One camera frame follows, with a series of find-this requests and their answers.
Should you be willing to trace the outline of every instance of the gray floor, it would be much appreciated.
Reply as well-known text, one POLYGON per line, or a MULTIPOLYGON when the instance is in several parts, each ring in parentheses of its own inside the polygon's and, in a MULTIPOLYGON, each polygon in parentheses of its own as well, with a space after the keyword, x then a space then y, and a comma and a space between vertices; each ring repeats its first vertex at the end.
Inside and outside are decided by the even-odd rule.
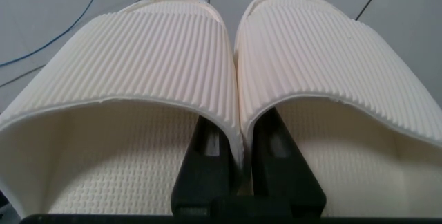
MULTIPOLYGON (((26 55, 65 31, 90 0, 0 0, 0 63, 26 55)), ((97 15, 118 11, 137 0, 94 0, 79 24, 41 52, 0 68, 0 84, 47 63, 77 30, 97 15)), ((0 88, 0 112, 37 74, 0 88)))

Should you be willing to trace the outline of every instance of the slipper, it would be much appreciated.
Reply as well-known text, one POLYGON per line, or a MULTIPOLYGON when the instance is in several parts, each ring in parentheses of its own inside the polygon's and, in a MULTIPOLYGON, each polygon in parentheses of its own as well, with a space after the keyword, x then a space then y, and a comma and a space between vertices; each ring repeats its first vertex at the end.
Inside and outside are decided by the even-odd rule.
POLYGON ((276 106, 323 216, 442 216, 442 110, 370 27, 323 0, 254 0, 235 54, 246 156, 276 106))
POLYGON ((144 0, 93 19, 0 115, 0 190, 22 218, 171 214, 198 115, 242 169, 234 69, 207 3, 144 0))

